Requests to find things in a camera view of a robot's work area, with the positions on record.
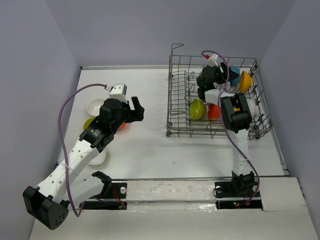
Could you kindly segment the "green bowl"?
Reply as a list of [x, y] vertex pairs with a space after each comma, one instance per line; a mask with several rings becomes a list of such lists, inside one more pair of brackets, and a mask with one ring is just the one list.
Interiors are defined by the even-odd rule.
[[199, 120], [207, 112], [205, 104], [200, 99], [194, 99], [189, 107], [189, 117], [191, 120]]
[[95, 117], [91, 117], [91, 118], [89, 118], [89, 119], [87, 119], [86, 121], [85, 121], [85, 123], [83, 124], [83, 130], [85, 130], [91, 123], [92, 123], [92, 121], [95, 119]]

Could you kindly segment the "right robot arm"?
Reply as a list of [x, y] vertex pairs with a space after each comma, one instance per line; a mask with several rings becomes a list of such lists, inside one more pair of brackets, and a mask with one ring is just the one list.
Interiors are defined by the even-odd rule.
[[216, 88], [228, 80], [230, 69], [221, 63], [209, 63], [196, 79], [199, 98], [217, 106], [222, 127], [232, 144], [232, 178], [217, 182], [214, 194], [217, 198], [242, 197], [255, 185], [255, 175], [249, 163], [248, 136], [256, 109], [251, 109], [243, 93], [227, 93]]

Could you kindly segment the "orange bowl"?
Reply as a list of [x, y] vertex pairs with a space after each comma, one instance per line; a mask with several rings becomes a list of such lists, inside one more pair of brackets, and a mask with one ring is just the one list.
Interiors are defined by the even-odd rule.
[[125, 126], [126, 126], [126, 123], [124, 122], [124, 123], [119, 127], [119, 130], [123, 130]]
[[207, 113], [208, 120], [215, 121], [220, 118], [219, 107], [216, 104], [210, 103]]

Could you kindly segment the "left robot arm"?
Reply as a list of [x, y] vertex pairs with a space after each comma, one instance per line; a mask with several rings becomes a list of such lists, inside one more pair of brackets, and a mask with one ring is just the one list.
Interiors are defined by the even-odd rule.
[[101, 171], [71, 190], [71, 184], [91, 160], [103, 152], [124, 123], [141, 122], [145, 109], [138, 97], [128, 102], [108, 98], [100, 107], [99, 115], [79, 135], [74, 147], [55, 170], [36, 187], [28, 186], [22, 193], [27, 212], [50, 230], [57, 229], [68, 216], [68, 207], [85, 200], [110, 194], [112, 180]]

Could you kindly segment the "large yellow bowl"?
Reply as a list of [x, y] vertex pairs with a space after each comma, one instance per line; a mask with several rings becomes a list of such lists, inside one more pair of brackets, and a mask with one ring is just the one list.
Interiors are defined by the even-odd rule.
[[252, 84], [253, 84], [253, 78], [249, 75], [248, 72], [243, 71], [240, 76], [239, 92], [244, 93], [248, 91], [251, 88]]

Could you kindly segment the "white round bowl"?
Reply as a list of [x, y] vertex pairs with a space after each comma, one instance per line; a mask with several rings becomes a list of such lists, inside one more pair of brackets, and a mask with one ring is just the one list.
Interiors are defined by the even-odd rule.
[[258, 113], [258, 107], [255, 103], [255, 101], [253, 101], [252, 99], [247, 98], [246, 99], [248, 107], [249, 107], [249, 111], [251, 114], [252, 119], [256, 117], [257, 113]]

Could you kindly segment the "blue bowl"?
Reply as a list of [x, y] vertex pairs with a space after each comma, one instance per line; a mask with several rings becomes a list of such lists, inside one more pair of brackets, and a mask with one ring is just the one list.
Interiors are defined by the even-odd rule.
[[236, 87], [241, 79], [241, 75], [240, 75], [240, 69], [235, 66], [235, 65], [231, 65], [229, 67], [229, 83], [231, 87]]

